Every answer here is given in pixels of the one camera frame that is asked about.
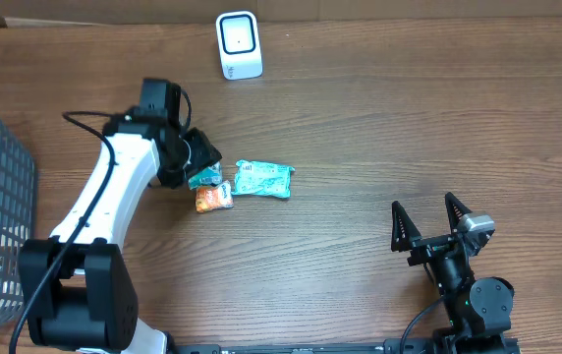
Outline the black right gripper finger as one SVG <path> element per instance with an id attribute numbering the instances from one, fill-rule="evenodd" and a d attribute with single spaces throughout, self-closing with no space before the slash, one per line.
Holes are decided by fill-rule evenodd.
<path id="1" fill-rule="evenodd" d="M 392 219 L 391 250 L 393 252 L 412 250 L 422 235 L 398 201 L 392 203 Z"/>
<path id="2" fill-rule="evenodd" d="M 472 211 L 467 208 L 453 193 L 448 192 L 445 195 L 445 205 L 449 219 L 449 225 L 452 232 L 467 232 L 468 227 L 465 225 L 465 216 Z"/>

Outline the white barcode scanner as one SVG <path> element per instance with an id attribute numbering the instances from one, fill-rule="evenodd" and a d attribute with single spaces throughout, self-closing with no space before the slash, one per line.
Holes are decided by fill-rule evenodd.
<path id="1" fill-rule="evenodd" d="M 224 78 L 236 81 L 260 77 L 263 62 L 255 15 L 250 11 L 223 13 L 215 26 Z"/>

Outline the large teal snack packet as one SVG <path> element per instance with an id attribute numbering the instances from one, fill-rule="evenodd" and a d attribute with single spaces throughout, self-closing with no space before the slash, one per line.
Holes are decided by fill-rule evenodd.
<path id="1" fill-rule="evenodd" d="M 239 160 L 236 166 L 238 170 L 234 178 L 234 195 L 290 198 L 291 175 L 295 172 L 294 167 L 248 160 Z"/>

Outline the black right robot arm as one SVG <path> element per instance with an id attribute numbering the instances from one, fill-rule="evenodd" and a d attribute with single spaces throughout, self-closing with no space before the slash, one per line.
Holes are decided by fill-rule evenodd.
<path id="1" fill-rule="evenodd" d="M 495 232 L 490 215 L 471 211 L 455 195 L 445 195 L 450 232 L 431 238 L 421 233 L 397 201 L 391 205 L 393 252 L 408 252 L 409 266 L 421 265 L 439 298 L 418 313 L 396 344 L 385 342 L 385 352 L 396 353 L 518 353 L 511 328 L 515 290 L 501 277 L 475 278 L 471 258 L 477 256 Z M 409 336 L 429 312 L 443 306 L 449 325 L 415 344 Z"/>

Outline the small orange snack packet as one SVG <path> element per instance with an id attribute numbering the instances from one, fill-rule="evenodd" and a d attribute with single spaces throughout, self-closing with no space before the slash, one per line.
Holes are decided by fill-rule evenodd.
<path id="1" fill-rule="evenodd" d="M 196 192 L 196 210 L 204 213 L 234 205 L 231 184 L 224 181 L 217 186 L 202 186 Z"/>

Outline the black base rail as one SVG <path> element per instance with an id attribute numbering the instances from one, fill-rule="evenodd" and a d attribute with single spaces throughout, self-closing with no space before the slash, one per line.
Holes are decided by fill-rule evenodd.
<path id="1" fill-rule="evenodd" d="M 401 339 L 389 338 L 382 343 L 340 343 L 271 346 L 229 346 L 218 344 L 176 345 L 171 342 L 167 353 L 174 354 L 396 354 L 401 353 Z M 403 346 L 406 354 L 438 353 L 522 353 L 517 339 L 470 340 L 461 342 L 456 352 L 439 348 L 430 338 L 409 338 Z"/>

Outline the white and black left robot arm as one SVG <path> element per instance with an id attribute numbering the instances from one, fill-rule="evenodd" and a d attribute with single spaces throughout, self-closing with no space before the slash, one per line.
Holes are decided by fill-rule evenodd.
<path id="1" fill-rule="evenodd" d="M 92 131 L 101 150 L 79 198 L 48 238 L 27 240 L 19 252 L 25 306 L 10 352 L 24 327 L 36 345 L 77 353 L 181 352 L 168 332 L 141 320 L 122 249 L 152 182 L 179 188 L 222 157 L 180 117 L 189 100 L 178 84 L 146 78 L 139 104 Z"/>

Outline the small teal snack packet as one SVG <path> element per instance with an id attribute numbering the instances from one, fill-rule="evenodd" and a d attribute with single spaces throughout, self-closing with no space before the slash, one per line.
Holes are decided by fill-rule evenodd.
<path id="1" fill-rule="evenodd" d="M 191 177 L 188 181 L 190 190 L 195 190 L 204 186 L 217 186 L 224 181 L 220 162 L 204 168 L 198 174 Z"/>

